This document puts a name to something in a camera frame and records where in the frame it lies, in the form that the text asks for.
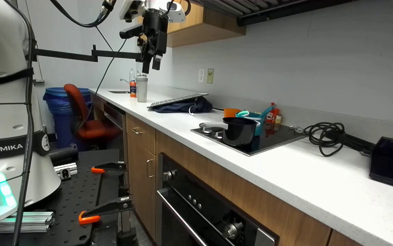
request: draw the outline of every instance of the white countertop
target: white countertop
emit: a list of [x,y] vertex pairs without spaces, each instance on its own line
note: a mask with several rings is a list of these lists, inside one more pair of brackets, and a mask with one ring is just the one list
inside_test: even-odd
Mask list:
[[308,140],[245,156],[189,131],[202,122],[221,123],[221,112],[147,111],[153,101],[173,93],[183,92],[150,90],[148,103],[106,89],[98,96],[348,238],[361,245],[393,245],[393,186],[368,178],[370,159],[349,148],[323,157]]

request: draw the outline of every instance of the red chair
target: red chair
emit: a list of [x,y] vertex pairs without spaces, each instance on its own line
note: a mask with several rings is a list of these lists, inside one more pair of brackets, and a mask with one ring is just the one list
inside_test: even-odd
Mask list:
[[71,101],[71,108],[75,118],[72,133],[76,138],[87,145],[103,148],[109,141],[121,134],[121,130],[108,119],[97,121],[88,116],[88,108],[84,97],[75,85],[67,84],[64,85],[64,90]]

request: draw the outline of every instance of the oven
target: oven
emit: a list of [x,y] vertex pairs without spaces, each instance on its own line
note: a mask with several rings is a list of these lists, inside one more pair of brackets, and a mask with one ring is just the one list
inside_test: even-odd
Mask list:
[[277,235],[159,155],[161,246],[275,246]]

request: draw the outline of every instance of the oven door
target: oven door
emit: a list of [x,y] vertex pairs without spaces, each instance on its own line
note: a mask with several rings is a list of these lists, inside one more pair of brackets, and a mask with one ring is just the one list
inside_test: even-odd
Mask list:
[[157,190],[162,201],[161,246],[233,246],[173,188]]

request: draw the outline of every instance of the blue bin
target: blue bin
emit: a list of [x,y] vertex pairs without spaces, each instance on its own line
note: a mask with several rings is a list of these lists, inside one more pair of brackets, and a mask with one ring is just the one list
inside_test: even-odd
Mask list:
[[[86,88],[79,88],[87,107],[91,106],[91,95]],[[72,134],[73,112],[71,101],[62,88],[46,88],[43,100],[54,121],[54,134],[57,137],[57,148],[76,145],[78,149],[84,149],[86,144],[78,141]]]

